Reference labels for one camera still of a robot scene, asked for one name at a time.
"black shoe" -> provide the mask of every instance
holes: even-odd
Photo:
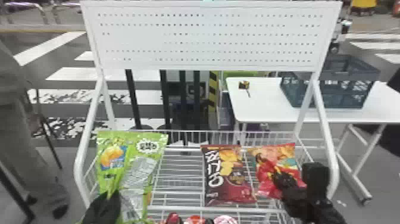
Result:
[[[30,194],[28,194],[28,197],[26,198],[26,204],[28,204],[28,206],[32,206],[32,205],[36,204],[37,201],[38,201],[37,198],[34,198]]]
[[[52,212],[53,213],[53,218],[54,219],[60,219],[66,214],[67,211],[68,211],[68,206],[67,205],[60,206],[60,207],[58,207],[58,208],[53,210],[53,212]]]

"white pegboard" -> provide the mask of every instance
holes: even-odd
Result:
[[[317,71],[340,1],[82,1],[98,66]]]

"white wire grid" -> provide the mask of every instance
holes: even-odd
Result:
[[[255,160],[246,152],[249,147],[276,145],[293,142],[293,132],[232,132],[232,131],[183,131],[183,130],[134,130],[139,132],[167,133],[170,143],[165,149],[154,171],[154,188],[149,216],[155,220],[165,219],[169,212],[178,212],[180,216],[194,214],[202,217],[216,217],[228,214],[240,223],[290,223],[292,219],[283,210],[279,200],[258,197],[253,204],[225,204],[216,207],[204,207],[204,159],[200,145],[235,144],[234,135],[243,135],[243,164],[246,180],[252,190],[257,192],[258,180],[255,177]],[[306,147],[297,137],[295,158],[299,168],[313,159]],[[85,185],[90,190],[90,200],[98,195],[96,181],[96,153],[86,157],[87,172]]]

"wire basket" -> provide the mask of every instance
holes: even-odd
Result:
[[[253,204],[225,204],[205,207],[204,159],[200,145],[234,144],[238,135],[244,139],[242,144],[243,165],[246,180],[256,192],[258,180],[255,177],[255,160],[246,148],[262,145],[296,142],[295,158],[301,168],[306,162],[313,161],[306,147],[293,132],[232,132],[232,131],[183,131],[183,130],[134,130],[135,132],[159,132],[169,135],[169,143],[157,168],[154,171],[154,187],[151,203],[148,206],[149,217],[154,220],[165,219],[169,212],[180,216],[194,214],[202,217],[216,217],[228,214],[240,223],[291,223],[279,200],[258,197]],[[96,150],[86,157],[83,176],[88,195],[92,201],[98,195],[95,164]]]
[[[320,89],[326,108],[362,108],[380,71],[350,55],[326,58]],[[300,107],[311,73],[283,72],[280,87],[293,107]]]

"chip bag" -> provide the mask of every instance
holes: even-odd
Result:
[[[205,206],[221,203],[254,203],[252,188],[238,145],[202,146],[205,162]]]
[[[99,193],[121,195],[121,223],[144,221],[151,199],[152,173],[168,135],[152,132],[99,131],[97,177]]]
[[[274,172],[286,172],[293,176],[299,187],[306,187],[295,160],[294,143],[249,148],[248,152],[255,157],[255,175],[260,183],[257,195],[281,199],[282,192],[275,187],[272,180]]]

